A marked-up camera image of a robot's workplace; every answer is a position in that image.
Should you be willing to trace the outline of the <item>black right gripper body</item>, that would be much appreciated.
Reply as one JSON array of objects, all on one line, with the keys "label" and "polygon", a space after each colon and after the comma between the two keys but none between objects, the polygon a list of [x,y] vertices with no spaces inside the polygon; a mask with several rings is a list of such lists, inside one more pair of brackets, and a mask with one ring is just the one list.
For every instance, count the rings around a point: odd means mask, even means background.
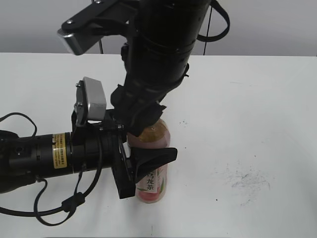
[{"label": "black right gripper body", "polygon": [[144,108],[178,87],[209,5],[209,0],[136,1],[122,108]]}]

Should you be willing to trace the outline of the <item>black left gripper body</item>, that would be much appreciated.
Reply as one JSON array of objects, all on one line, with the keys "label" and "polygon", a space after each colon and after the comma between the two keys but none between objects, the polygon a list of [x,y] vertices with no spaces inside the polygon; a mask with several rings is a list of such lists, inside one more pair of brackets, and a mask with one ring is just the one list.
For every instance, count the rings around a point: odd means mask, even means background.
[{"label": "black left gripper body", "polygon": [[93,182],[83,193],[84,197],[97,185],[103,168],[111,168],[120,199],[135,196],[136,185],[130,179],[124,162],[123,142],[126,133],[123,126],[111,116],[112,110],[107,110],[101,122],[89,123],[84,119],[83,124],[78,124],[80,117],[75,111],[71,115],[69,164],[74,173],[96,171]]}]

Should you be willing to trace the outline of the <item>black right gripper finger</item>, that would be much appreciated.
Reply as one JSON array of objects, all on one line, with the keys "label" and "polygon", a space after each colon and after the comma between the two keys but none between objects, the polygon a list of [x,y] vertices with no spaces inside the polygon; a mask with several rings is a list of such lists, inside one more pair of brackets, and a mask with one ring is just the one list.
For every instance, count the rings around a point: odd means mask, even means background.
[{"label": "black right gripper finger", "polygon": [[138,137],[146,127],[154,125],[160,119],[165,109],[165,105],[155,101],[134,116],[120,116],[118,121],[124,125],[128,133]]},{"label": "black right gripper finger", "polygon": [[124,86],[118,84],[117,88],[112,92],[110,101],[114,107],[114,115],[117,119],[127,118],[127,98]]}]

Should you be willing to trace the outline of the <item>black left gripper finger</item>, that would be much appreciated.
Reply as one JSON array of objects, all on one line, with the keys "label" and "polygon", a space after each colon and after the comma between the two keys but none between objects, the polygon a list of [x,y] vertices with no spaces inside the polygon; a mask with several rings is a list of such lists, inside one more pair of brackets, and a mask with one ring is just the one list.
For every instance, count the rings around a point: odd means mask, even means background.
[{"label": "black left gripper finger", "polygon": [[143,149],[132,147],[130,160],[132,163],[133,181],[138,183],[141,179],[177,158],[176,148]]}]

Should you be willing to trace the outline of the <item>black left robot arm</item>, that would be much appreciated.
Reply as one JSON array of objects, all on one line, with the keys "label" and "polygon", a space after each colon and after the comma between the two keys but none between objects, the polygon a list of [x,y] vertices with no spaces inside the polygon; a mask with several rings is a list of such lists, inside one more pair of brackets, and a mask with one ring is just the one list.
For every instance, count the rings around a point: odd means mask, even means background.
[{"label": "black left robot arm", "polygon": [[155,169],[177,158],[176,148],[131,148],[126,156],[126,130],[107,110],[104,120],[76,126],[72,132],[18,137],[0,132],[0,174],[5,180],[1,192],[33,184],[36,177],[51,178],[85,169],[111,168],[119,198],[135,195],[136,184]]}]

